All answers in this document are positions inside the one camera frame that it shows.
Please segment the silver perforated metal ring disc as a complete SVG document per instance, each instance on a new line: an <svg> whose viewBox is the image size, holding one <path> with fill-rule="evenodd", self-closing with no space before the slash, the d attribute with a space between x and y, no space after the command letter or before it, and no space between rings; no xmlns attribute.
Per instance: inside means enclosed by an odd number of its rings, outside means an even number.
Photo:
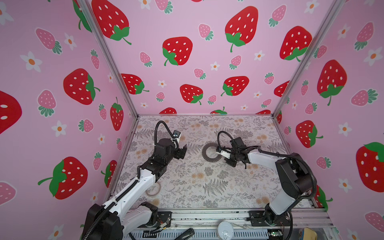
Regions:
<svg viewBox="0 0 384 240"><path fill-rule="evenodd" d="M216 163L222 159L222 156L217 153L218 144L208 143L202 149L202 156L209 163Z"/></svg>

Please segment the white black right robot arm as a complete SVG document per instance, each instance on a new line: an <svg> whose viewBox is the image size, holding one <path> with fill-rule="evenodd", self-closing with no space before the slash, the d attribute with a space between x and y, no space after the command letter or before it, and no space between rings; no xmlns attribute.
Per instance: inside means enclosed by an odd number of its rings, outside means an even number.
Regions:
<svg viewBox="0 0 384 240"><path fill-rule="evenodd" d="M277 172L282 190L265 206L263 218L276 225L301 200L311 199L317 192L317 180L309 165L297 153L280 154L264 151L260 146L247 147L241 138L230 140L231 148L217 147L216 152L235 167L238 162L256 164Z"/></svg>

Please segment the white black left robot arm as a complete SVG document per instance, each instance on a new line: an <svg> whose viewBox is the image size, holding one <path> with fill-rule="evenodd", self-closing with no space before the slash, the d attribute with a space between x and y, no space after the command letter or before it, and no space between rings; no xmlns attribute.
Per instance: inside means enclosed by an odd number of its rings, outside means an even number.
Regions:
<svg viewBox="0 0 384 240"><path fill-rule="evenodd" d="M154 153L138 166L137 176L103 205L94 204L87 213L83 240L121 240L141 225L154 225L158 208L148 202L129 212L138 198L167 171L172 159L183 159L187 146L179 148L177 139L161 139Z"/></svg>

